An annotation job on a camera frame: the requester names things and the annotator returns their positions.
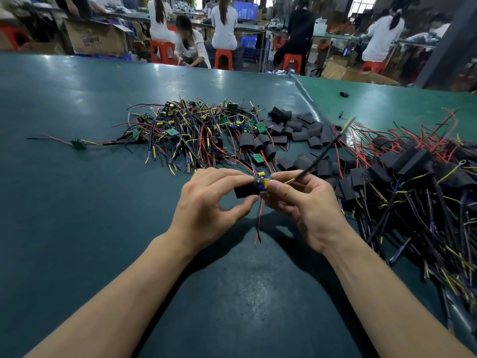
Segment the black jacket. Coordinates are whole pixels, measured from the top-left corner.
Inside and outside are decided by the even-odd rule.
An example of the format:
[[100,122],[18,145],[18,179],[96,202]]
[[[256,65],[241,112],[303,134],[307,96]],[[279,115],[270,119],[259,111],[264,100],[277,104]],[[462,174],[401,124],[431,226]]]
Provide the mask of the black jacket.
[[313,37],[315,27],[315,16],[313,12],[301,8],[290,14],[288,23],[289,42],[293,44],[303,44]]

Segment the hand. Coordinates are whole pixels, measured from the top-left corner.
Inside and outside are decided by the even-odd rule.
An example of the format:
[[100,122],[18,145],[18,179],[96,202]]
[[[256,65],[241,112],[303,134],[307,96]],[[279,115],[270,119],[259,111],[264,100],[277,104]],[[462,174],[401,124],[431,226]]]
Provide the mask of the hand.
[[78,8],[73,2],[68,2],[67,3],[68,10],[73,16],[80,17],[80,13],[78,12]]
[[262,198],[272,209],[291,216],[306,243],[323,253],[329,242],[339,237],[343,229],[351,227],[328,182],[308,174],[290,185],[283,183],[301,172],[273,173],[273,180]]
[[259,198],[248,196],[230,210],[218,205],[220,199],[235,187],[253,182],[253,176],[227,168],[198,169],[184,187],[166,234],[180,240],[193,253],[198,253],[245,217]]

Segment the white container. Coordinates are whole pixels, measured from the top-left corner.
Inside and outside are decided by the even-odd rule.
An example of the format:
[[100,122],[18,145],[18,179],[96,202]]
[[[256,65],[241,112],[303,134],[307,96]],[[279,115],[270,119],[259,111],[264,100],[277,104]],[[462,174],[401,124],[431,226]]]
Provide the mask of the white container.
[[315,26],[313,28],[313,36],[323,36],[326,33],[326,21],[325,18],[318,18],[315,20]]

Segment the long black hair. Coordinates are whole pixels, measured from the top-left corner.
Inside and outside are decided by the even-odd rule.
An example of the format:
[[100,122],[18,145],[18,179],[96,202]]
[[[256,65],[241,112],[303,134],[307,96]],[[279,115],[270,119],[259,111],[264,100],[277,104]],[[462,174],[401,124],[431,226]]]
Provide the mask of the long black hair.
[[227,7],[229,7],[230,0],[218,0],[218,11],[220,12],[220,21],[225,25],[227,22]]
[[165,9],[162,0],[154,0],[154,6],[156,9],[156,22],[163,24],[165,21]]
[[[185,30],[190,33],[191,36],[194,36],[194,32],[192,30],[192,23],[190,22],[190,18],[185,15],[177,15],[176,18],[176,27],[177,29]],[[182,40],[184,47],[189,50],[189,42],[187,40]]]
[[298,10],[301,8],[309,8],[310,7],[310,0],[299,0],[298,1]]
[[401,14],[402,14],[402,9],[404,8],[404,6],[405,6],[404,0],[394,0],[393,3],[391,4],[390,11],[394,12],[394,16],[391,23],[389,24],[390,30],[393,30],[401,21]]

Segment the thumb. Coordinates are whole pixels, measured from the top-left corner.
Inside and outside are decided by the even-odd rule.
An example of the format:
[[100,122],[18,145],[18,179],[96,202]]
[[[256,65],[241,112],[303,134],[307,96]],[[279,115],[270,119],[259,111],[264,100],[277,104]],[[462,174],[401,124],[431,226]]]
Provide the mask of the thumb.
[[282,201],[294,206],[300,203],[303,195],[303,193],[295,190],[292,186],[285,185],[275,179],[272,179],[269,182],[267,190],[276,195]]
[[237,222],[242,217],[245,217],[248,215],[248,213],[252,209],[253,204],[258,199],[259,199],[259,196],[257,195],[247,196],[247,198],[245,198],[240,205],[235,206],[234,208],[227,211],[228,217],[230,217],[233,221]]

